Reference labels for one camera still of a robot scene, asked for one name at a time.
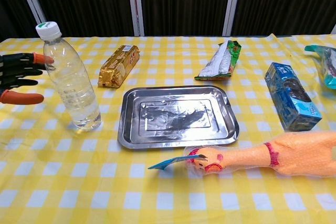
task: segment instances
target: yellow checkered tablecloth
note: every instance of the yellow checkered tablecloth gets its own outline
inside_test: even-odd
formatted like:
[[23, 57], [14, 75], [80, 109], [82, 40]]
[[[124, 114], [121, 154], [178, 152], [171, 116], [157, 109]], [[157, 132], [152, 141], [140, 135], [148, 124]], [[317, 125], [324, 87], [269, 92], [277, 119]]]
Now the yellow checkered tablecloth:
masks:
[[[335, 223], [336, 178], [285, 177], [269, 168], [194, 177], [181, 163], [153, 164], [181, 148], [132, 151], [117, 142], [123, 94], [134, 87], [214, 84], [224, 89], [240, 125], [234, 146], [263, 143], [283, 132], [264, 81], [271, 62], [290, 64], [323, 119], [336, 130], [336, 92], [320, 85], [309, 44], [336, 47], [336, 35], [237, 38], [236, 69], [226, 82], [193, 80], [225, 38], [66, 38], [91, 78], [103, 124], [78, 133], [47, 74], [20, 92], [42, 104], [0, 109], [0, 223]], [[135, 44], [140, 60], [117, 90], [98, 88], [101, 65], [120, 46]], [[39, 39], [8, 39], [0, 54], [43, 51]]]

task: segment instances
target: stainless steel tray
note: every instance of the stainless steel tray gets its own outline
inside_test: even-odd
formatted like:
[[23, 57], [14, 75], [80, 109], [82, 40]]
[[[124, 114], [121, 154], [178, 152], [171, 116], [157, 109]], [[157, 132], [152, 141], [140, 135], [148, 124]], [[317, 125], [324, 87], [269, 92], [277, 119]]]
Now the stainless steel tray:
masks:
[[123, 97], [118, 141], [127, 148], [222, 145], [238, 134], [227, 95], [215, 86], [136, 88]]

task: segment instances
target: food package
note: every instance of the food package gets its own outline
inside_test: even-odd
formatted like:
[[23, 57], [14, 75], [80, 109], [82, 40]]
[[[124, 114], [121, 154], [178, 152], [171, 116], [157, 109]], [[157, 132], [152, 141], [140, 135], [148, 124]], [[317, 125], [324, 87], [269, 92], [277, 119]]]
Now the food package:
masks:
[[228, 40], [220, 45], [211, 61], [202, 69], [195, 80], [219, 81], [230, 77], [236, 66], [241, 45], [237, 41]]
[[287, 132], [247, 148], [186, 147], [187, 168], [196, 175], [270, 167], [287, 176], [336, 175], [336, 132]]
[[291, 66], [273, 62], [265, 80], [285, 130], [308, 131], [322, 119]]
[[305, 51], [316, 52], [322, 61], [324, 84], [330, 89], [336, 89], [336, 48], [310, 45]]
[[118, 88], [139, 60], [137, 46], [123, 45], [104, 63], [99, 72], [98, 86]]

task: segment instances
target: blue carton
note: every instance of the blue carton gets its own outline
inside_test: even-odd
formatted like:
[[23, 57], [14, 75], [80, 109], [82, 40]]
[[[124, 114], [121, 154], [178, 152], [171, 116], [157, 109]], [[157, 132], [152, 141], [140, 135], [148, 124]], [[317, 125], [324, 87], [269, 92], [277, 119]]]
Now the blue carton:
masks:
[[265, 80], [285, 130], [308, 131], [322, 119], [291, 66], [273, 62]]

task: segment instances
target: white bottle cap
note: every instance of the white bottle cap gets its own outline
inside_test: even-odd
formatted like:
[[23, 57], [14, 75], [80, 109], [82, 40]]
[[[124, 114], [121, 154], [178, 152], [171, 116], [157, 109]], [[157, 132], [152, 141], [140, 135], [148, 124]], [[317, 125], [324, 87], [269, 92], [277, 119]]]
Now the white bottle cap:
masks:
[[62, 35], [57, 23], [54, 21], [41, 23], [35, 29], [42, 40], [53, 40]]

